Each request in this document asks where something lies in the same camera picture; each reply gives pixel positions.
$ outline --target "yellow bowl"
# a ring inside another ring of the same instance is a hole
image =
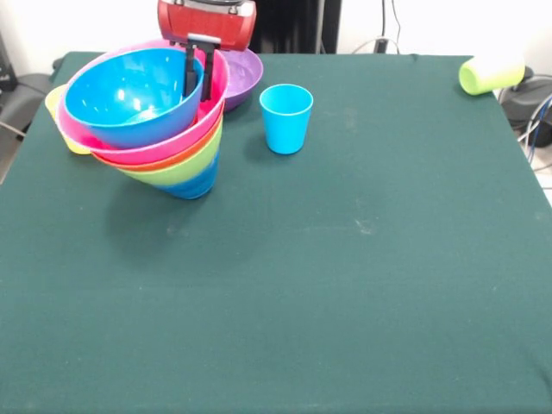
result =
[[[58,108],[61,95],[65,91],[66,87],[67,85],[62,85],[62,86],[58,86],[55,89],[52,89],[50,93],[47,94],[46,99],[44,100],[44,104],[46,105],[48,112],[50,112],[50,115],[52,116],[52,119],[54,122],[55,122],[55,111]],[[81,147],[79,144],[74,142],[71,138],[63,134],[61,131],[60,133],[61,133],[61,136],[63,137],[63,140],[66,142],[67,147],[71,150],[71,152],[78,155],[88,155],[90,153],[88,149]]]

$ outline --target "stacked bowls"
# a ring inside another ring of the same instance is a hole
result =
[[[98,160],[177,198],[213,187],[229,66],[215,51],[211,99],[201,102],[204,53],[194,91],[182,96],[185,50],[150,41],[106,53],[68,83],[56,111],[61,133]]]

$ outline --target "purple bowl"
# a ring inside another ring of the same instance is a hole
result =
[[[224,112],[234,110],[245,101],[262,78],[263,65],[254,52],[223,52],[230,67]]]

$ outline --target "pink bowl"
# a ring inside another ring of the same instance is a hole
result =
[[[75,76],[69,81],[69,85],[82,73],[97,65],[98,63],[121,53],[126,53],[134,50],[141,50],[149,47],[172,47],[168,41],[157,40],[149,41],[139,45],[125,47],[115,52],[103,54],[88,65],[78,71]],[[205,55],[201,50],[196,51],[196,57],[204,64]],[[117,164],[139,165],[149,164],[172,157],[189,146],[199,141],[205,134],[209,132],[215,124],[221,108],[224,104],[224,97],[229,85],[229,67],[223,54],[215,51],[215,65],[213,69],[213,89],[212,98],[209,101],[202,102],[199,105],[198,121],[189,127],[186,131],[175,135],[166,141],[158,142],[157,144],[147,147],[117,149],[101,142],[98,138],[92,136],[90,132],[80,123],[72,119],[65,110],[63,102],[65,94],[60,99],[60,105],[56,113],[56,123],[61,132],[67,135],[71,140],[78,143],[81,147],[87,148],[93,153],[101,155],[107,161]]]

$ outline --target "blue cup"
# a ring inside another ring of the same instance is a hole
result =
[[[297,85],[275,85],[260,94],[268,147],[277,154],[294,154],[304,145],[314,98]]]
[[[215,186],[216,174],[218,173],[218,157],[219,153],[216,153],[215,159],[209,166],[193,179],[189,179],[180,184],[157,185],[156,187],[164,192],[168,192],[176,198],[182,198],[184,200],[201,198]]]

